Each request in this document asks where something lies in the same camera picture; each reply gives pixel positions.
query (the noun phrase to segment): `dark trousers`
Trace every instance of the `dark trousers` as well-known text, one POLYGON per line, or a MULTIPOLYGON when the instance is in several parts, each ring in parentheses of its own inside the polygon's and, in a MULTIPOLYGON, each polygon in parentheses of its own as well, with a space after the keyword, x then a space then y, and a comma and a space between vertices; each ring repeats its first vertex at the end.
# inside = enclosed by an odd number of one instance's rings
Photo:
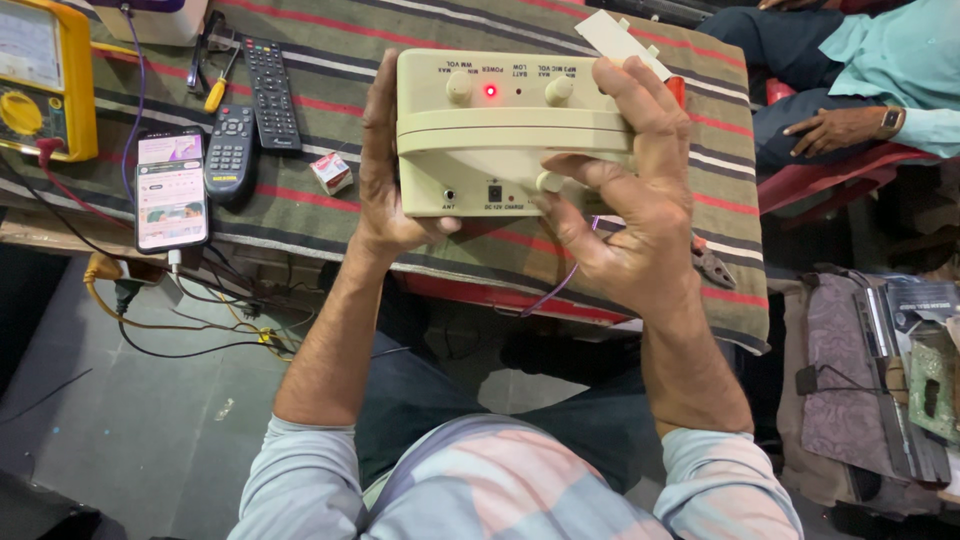
MULTIPOLYGON (((384 284, 373 353, 400 346, 425 347, 427 320, 419 298, 384 284)), ((364 489, 392 469, 418 439, 466 414, 490 413, 458 388, 430 356, 402 351, 374 358, 356 424, 360 482, 364 489)), ((515 418, 553 435, 595 467, 618 493, 642 476, 665 478, 660 439, 644 395, 639 367, 568 400, 515 418)))
POLYGON ((790 156, 805 132, 784 135, 783 130, 817 114, 817 110, 882 105, 875 98, 828 96, 844 64, 827 58, 819 46, 843 23, 839 10, 806 12, 727 8, 707 19, 697 30, 743 49, 751 70, 766 70, 797 93, 779 99, 754 114, 756 170, 771 174, 791 164, 833 163, 856 156, 875 141, 854 144, 816 156, 790 156))

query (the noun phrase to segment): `gold watch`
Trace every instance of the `gold watch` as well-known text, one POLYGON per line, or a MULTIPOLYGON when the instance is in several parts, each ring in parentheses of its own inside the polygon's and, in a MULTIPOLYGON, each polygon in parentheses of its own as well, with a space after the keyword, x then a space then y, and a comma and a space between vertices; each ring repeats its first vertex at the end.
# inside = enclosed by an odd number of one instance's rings
POLYGON ((903 121, 906 120, 906 110, 896 105, 887 108, 880 120, 880 126, 876 130, 876 138, 888 139, 897 134, 903 127, 903 121))

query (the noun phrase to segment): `analog multimeter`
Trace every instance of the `analog multimeter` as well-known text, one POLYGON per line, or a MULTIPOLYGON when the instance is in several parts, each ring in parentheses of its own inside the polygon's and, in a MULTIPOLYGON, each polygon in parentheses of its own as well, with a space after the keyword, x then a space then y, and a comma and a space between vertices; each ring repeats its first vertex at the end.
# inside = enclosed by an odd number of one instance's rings
POLYGON ((97 126, 86 15, 47 0, 0 0, 0 146, 38 154, 36 141, 59 137, 52 156, 97 155, 97 126))

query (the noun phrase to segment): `grey floor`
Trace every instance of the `grey floor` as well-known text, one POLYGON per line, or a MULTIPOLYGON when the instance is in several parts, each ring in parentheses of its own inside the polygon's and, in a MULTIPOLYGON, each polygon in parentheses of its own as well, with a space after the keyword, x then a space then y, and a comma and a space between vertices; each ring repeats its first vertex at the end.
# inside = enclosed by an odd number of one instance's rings
MULTIPOLYGON (((138 353, 86 295, 84 268, 85 258, 69 265, 0 404, 0 418, 83 370, 93 371, 0 427, 0 468, 100 508, 119 524, 112 538, 226 537, 288 364, 255 347, 184 359, 138 353)), ((112 283, 98 282, 97 290, 112 306, 112 283)), ((192 324, 160 305, 145 304, 146 297, 137 298, 128 317, 192 324)), ((179 310, 218 324, 234 322, 222 305, 185 298, 179 310)), ((489 309, 435 303, 433 312, 428 342, 441 357, 471 353, 445 361, 444 368, 494 412, 551 405, 584 389, 505 369, 496 358, 496 339, 489 339, 503 330, 504 318, 489 309), (478 342, 486 345, 473 351, 478 342)), ((289 321, 263 315, 253 323, 276 328, 289 321)), ((216 330, 131 329, 130 335, 141 347, 168 355, 246 339, 216 330)), ((660 448, 647 454, 657 472, 628 497, 651 509, 664 475, 660 448)), ((795 505, 807 523, 807 538, 847 537, 831 532, 822 507, 800 497, 795 505)))

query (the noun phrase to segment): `striped table cover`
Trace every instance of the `striped table cover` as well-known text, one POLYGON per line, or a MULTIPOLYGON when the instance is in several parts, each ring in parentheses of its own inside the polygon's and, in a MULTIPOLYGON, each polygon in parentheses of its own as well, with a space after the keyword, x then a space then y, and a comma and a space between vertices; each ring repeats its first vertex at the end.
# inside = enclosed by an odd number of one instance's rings
MULTIPOLYGON (((124 45, 113 39, 86 2, 61 1, 89 16, 94 40, 124 45)), ((280 43, 304 143, 301 156, 261 156, 253 198, 239 213, 214 210, 214 235, 317 258, 342 257, 359 204, 355 186, 335 198, 324 196, 308 163, 336 151, 356 172, 367 88, 385 48, 597 56, 573 30, 593 9, 559 0, 214 0, 212 4, 226 14, 238 37, 249 34, 280 43)), ((694 228, 738 282, 736 291, 704 285, 710 324, 718 337, 755 353, 763 351, 768 327, 766 280, 743 55, 711 37, 628 19, 631 34, 644 45, 655 44, 660 60, 686 79, 687 110, 693 119, 689 163, 696 205, 694 228)), ((191 49, 151 45, 146 53, 142 127, 199 124, 209 131, 212 116, 203 113, 203 101, 188 94, 184 83, 191 49)), ((219 74, 226 58, 216 55, 205 74, 219 74)), ((131 219, 120 161, 137 109, 139 70, 129 59, 100 51, 95 52, 93 69, 100 156, 83 163, 55 163, 54 169, 89 204, 131 219)), ((229 79, 224 103, 250 104, 250 77, 242 60, 229 79)), ((74 205, 49 184, 34 160, 7 150, 3 153, 52 202, 74 205)), ((0 187, 28 195, 10 179, 0 178, 0 187)), ((620 227, 611 218, 602 220, 598 229, 607 234, 620 227)), ((395 269, 541 293, 553 288, 573 263, 536 218, 475 218, 465 220, 463 230, 444 244, 401 256, 395 269)), ((579 275, 559 296, 630 313, 579 275)))

